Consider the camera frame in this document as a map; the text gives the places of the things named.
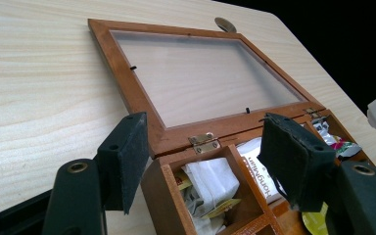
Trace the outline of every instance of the small metal tab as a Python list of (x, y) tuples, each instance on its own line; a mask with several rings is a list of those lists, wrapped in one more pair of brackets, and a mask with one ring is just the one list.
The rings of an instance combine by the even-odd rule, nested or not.
[(225, 32), (237, 32), (234, 24), (224, 18), (217, 17), (214, 19), (214, 21), (216, 25)]
[(216, 140), (216, 138), (213, 138), (213, 134), (211, 132), (192, 136), (188, 139), (189, 142), (193, 145), (193, 148), (197, 155), (221, 147), (218, 143), (218, 140)]
[(205, 143), (205, 144), (202, 144), (202, 145), (194, 146), (194, 150), (195, 150), (195, 153), (198, 155), (198, 154), (203, 154), (203, 153), (206, 153), (208, 151), (217, 149), (219, 147), (220, 147), (220, 145), (218, 143), (218, 140), (213, 140), (211, 142), (208, 142), (208, 143)]
[(207, 134), (191, 136), (188, 139), (191, 144), (198, 145), (213, 140), (213, 134), (211, 132), (208, 132)]
[(305, 112), (309, 114), (312, 117), (312, 119), (322, 118), (322, 115), (319, 113), (319, 111), (314, 110), (313, 108), (305, 109)]

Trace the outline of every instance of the yellow object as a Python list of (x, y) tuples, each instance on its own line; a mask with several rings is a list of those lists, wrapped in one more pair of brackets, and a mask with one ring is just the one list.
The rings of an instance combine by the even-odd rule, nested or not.
[(191, 180), (189, 179), (188, 175), (181, 169), (174, 174), (176, 185), (178, 185), (178, 189), (182, 190), (188, 188), (192, 185)]
[(228, 210), (231, 210), (235, 205), (240, 203), (241, 199), (229, 199), (216, 207), (214, 210), (208, 212), (206, 215), (202, 216), (201, 218), (213, 218), (216, 217)]
[(325, 222), (325, 214), (328, 205), (323, 203), (320, 212), (302, 212), (304, 224), (312, 235), (328, 235), (328, 229)]

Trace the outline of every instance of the wooden frame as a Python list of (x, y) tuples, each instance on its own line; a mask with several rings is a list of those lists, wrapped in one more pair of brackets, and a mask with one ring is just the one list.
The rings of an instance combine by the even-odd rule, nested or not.
[[(265, 56), (261, 50), (240, 33), (94, 19), (89, 19), (88, 25), (97, 41), (97, 45), (100, 47), (107, 65), (117, 81), (120, 95), (128, 111), (132, 114), (138, 112), (147, 112), (148, 114), (148, 138), (153, 158), (185, 150), (191, 146), (188, 140), (190, 136), (205, 134), (211, 131), (214, 137), (221, 138), (262, 127), (262, 123), (259, 120), (263, 118), (266, 112), (296, 118), (305, 115), (305, 109), (307, 108), (313, 108), (318, 111), (324, 109), (324, 107), (306, 92), (290, 75), (282, 71), (274, 62)], [(245, 109), (242, 114), (166, 127), (143, 85), (132, 69), (133, 65), (127, 61), (123, 50), (121, 50), (120, 46), (113, 38), (111, 34), (112, 30), (241, 40), (256, 56), (262, 58), (270, 68), (277, 72), (292, 89), (298, 92), (304, 100), (294, 103), (293, 105), (288, 105), (287, 109), (284, 109), (284, 106), (280, 106), (252, 111), (250, 113), (246, 113)]]

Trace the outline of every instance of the wooden compartment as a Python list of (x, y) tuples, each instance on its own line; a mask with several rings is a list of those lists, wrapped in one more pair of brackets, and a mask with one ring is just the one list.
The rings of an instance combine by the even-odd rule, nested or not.
[[(174, 173), (218, 157), (240, 181), (235, 197), (242, 199), (219, 234), (308, 234), (287, 201), (266, 203), (236, 145), (261, 136), (266, 113), (292, 118), (319, 138), (311, 122), (326, 117), (331, 134), (354, 142), (329, 110), (240, 33), (88, 23), (128, 111), (147, 113), (153, 162), (141, 187), (158, 234), (196, 234)], [(360, 151), (351, 161), (369, 159)]]
[(188, 163), (215, 158), (227, 159), (234, 175), (240, 182), (234, 198), (242, 200), (225, 213), (227, 227), (218, 234), (277, 234), (280, 232), (265, 198), (254, 184), (251, 176), (245, 173), (247, 172), (245, 166), (233, 145), (202, 155), (196, 155), (194, 151), (187, 151), (161, 157), (148, 167), (141, 184), (157, 232), (159, 234), (196, 233), (173, 174)]

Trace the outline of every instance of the white paper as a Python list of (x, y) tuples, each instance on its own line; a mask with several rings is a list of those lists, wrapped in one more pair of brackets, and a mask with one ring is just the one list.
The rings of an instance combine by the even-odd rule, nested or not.
[(200, 196), (194, 217), (201, 217), (215, 209), (219, 203), (232, 199), (240, 182), (234, 175), (226, 158), (189, 163), (182, 167)]
[(260, 144), (261, 137), (258, 137), (237, 146), (237, 150), (267, 203), (270, 204), (280, 199), (282, 196), (277, 191), (266, 167), (258, 160)]

